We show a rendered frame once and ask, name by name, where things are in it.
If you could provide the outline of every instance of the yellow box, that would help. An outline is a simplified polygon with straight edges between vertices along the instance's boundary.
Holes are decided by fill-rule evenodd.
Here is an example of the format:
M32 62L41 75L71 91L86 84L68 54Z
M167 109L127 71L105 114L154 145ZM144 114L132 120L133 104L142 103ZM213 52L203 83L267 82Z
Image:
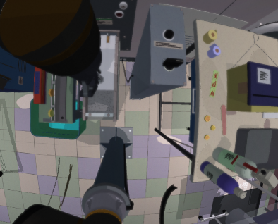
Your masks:
M251 106L247 104L247 64L227 71L227 110L243 112L275 112L278 106Z

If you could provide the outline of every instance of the pink object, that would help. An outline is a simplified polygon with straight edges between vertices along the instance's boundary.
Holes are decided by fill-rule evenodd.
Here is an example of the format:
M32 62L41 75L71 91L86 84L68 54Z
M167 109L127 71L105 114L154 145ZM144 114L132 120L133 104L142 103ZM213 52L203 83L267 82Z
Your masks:
M226 106L221 106L221 116L222 116L222 134L226 135Z

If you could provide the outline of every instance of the red book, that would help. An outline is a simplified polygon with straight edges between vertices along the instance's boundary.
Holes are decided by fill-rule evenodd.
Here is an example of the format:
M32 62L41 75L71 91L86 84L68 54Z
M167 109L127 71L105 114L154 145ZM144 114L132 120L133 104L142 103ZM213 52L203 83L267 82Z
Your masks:
M35 67L33 104L45 104L46 72Z

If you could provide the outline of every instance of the beige tabletop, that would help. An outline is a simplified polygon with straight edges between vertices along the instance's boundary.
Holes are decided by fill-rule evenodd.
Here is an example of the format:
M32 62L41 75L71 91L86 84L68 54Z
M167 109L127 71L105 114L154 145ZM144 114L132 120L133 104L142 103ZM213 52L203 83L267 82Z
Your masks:
M223 135L221 106L227 107L226 71L246 64L248 61L278 66L278 41L271 37L201 20L195 20L193 28L196 64L196 116L193 146L195 162L192 163L191 181L209 180L200 171L200 165L204 161L209 161L230 176L237 176L236 173L214 161L212 157L214 149L222 147L234 152L236 131L239 128L278 128L278 119L264 119L262 113L227 111L226 135ZM210 30L217 31L217 38L212 43L206 44L203 41L203 36ZM220 48L221 54L211 59L207 52L213 44ZM219 72L214 98L210 97L213 70ZM205 122L204 117L206 115L211 117L210 122ZM211 131L211 125L215 125L216 130ZM209 135L210 139L205 140L205 135Z

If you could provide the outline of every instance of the tiled floor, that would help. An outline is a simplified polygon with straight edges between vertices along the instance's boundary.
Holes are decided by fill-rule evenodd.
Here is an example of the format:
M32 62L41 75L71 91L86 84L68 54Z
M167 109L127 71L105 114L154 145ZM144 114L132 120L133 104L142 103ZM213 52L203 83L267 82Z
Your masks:
M132 63L127 63L127 76L131 68ZM197 223L199 215L205 218L210 215L214 197L225 192L210 181L190 182L190 161L154 131L159 122L159 96L131 101L130 85L125 82L122 69L121 66L118 121L89 120L77 140L34 137L30 132L32 93L0 92L0 170L4 171L0 178L0 223L12 223L33 204L48 204L59 158L59 177L49 205L58 209L72 164L71 181L61 210L84 217L81 201L93 185L101 163L100 127L133 128L133 158L127 160L127 171L135 206L124 224L158 223L162 196L172 184L178 189L167 202L165 223ZM163 101L189 102L190 94L188 83L187 87L163 93ZM163 133L192 146L186 129L189 124L190 106L163 105ZM190 147L183 147L192 152Z

